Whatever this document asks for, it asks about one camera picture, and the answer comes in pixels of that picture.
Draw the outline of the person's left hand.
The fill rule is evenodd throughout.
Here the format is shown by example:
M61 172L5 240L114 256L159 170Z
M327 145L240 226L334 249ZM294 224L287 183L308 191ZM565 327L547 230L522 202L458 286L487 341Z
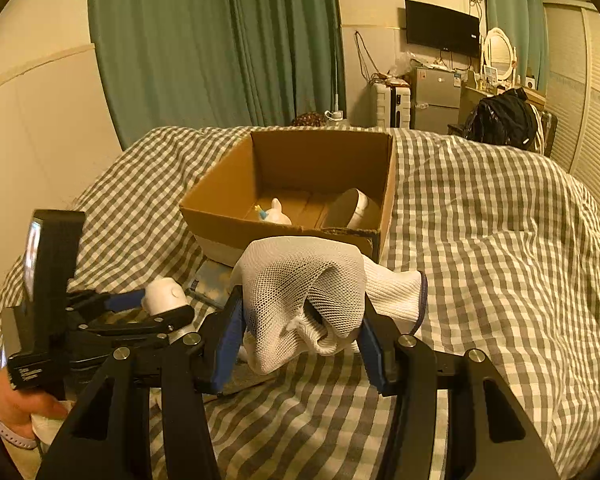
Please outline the person's left hand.
M68 411L57 399L42 390L14 390L7 368L0 370L0 421L19 437L34 439L33 415L65 419Z

